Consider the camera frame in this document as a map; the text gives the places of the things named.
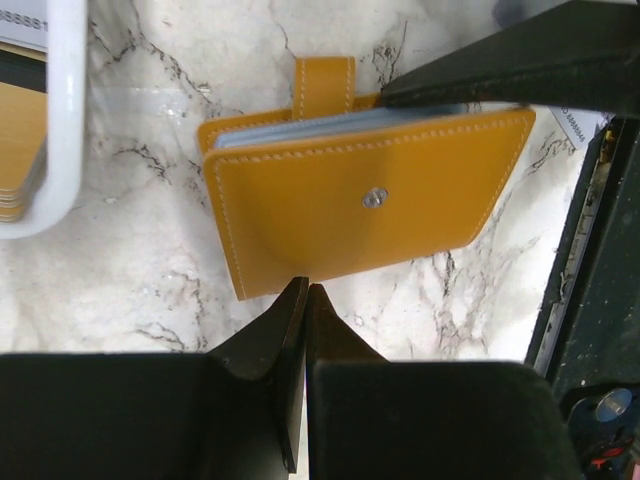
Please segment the white credit card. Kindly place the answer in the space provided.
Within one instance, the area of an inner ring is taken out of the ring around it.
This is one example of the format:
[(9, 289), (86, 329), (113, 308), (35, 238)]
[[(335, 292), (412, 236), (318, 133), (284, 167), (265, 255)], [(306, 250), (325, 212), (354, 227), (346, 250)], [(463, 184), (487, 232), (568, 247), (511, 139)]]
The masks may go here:
[(589, 144), (603, 128), (606, 120), (606, 117), (600, 112), (561, 107), (551, 107), (550, 111), (572, 146), (577, 150)]

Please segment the white plastic basket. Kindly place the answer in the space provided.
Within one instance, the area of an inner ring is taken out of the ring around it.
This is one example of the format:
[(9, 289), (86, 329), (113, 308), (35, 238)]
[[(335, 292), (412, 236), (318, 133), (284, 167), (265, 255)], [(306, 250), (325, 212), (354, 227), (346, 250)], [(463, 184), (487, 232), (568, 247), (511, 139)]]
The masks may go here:
[(47, 50), (1, 41), (1, 84), (47, 95), (46, 159), (24, 216), (1, 221), (4, 240), (26, 238), (59, 223), (80, 190), (84, 160), (88, 4), (46, 1)]

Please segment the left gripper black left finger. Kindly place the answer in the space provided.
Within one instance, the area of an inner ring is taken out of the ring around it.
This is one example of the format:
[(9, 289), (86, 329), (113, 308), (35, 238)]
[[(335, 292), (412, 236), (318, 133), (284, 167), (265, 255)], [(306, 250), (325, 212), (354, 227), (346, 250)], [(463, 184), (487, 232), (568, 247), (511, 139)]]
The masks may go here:
[(5, 354), (5, 479), (286, 479), (307, 279), (206, 353)]

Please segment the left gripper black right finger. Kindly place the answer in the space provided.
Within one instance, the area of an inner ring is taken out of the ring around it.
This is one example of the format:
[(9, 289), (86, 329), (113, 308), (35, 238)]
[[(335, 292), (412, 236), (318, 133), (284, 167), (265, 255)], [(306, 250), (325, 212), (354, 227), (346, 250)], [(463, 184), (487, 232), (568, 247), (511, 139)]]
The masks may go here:
[(547, 382), (512, 362), (391, 362), (309, 290), (314, 479), (577, 479)]

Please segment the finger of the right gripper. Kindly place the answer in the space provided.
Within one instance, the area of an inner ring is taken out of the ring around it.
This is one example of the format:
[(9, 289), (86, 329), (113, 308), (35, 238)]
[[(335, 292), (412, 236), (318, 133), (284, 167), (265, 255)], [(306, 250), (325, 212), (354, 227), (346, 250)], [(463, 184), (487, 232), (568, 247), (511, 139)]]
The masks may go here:
[(566, 2), (394, 79), (380, 102), (506, 102), (636, 118), (639, 7)]

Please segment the tan leather card holder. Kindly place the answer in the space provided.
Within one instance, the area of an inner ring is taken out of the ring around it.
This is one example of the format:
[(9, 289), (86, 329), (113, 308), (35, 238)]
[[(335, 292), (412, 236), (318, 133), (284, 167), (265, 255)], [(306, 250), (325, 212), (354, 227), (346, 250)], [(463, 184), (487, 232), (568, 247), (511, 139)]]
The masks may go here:
[(536, 120), (528, 107), (387, 109), (355, 80), (351, 57), (299, 58), (288, 108), (198, 127), (239, 299), (472, 243)]

